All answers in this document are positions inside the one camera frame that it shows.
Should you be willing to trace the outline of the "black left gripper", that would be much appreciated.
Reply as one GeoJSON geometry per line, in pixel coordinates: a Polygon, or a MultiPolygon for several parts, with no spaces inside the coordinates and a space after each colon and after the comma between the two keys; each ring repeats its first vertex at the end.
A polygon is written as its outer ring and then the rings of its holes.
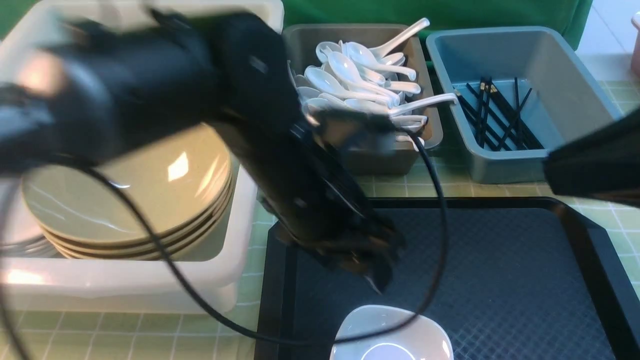
{"type": "Polygon", "coordinates": [[[195,18],[150,14],[163,35],[208,67],[208,74],[198,75],[212,110],[206,119],[262,190],[265,207],[281,225],[279,239],[384,292],[406,242],[374,210],[342,152],[316,141],[281,35],[246,11],[195,18]]]}

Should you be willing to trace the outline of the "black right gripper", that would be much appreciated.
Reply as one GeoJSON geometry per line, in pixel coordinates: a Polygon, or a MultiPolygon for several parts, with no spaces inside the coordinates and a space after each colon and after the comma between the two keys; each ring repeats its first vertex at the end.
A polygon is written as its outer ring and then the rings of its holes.
{"type": "Polygon", "coordinates": [[[551,151],[542,162],[555,195],[640,204],[640,110],[551,151]]]}

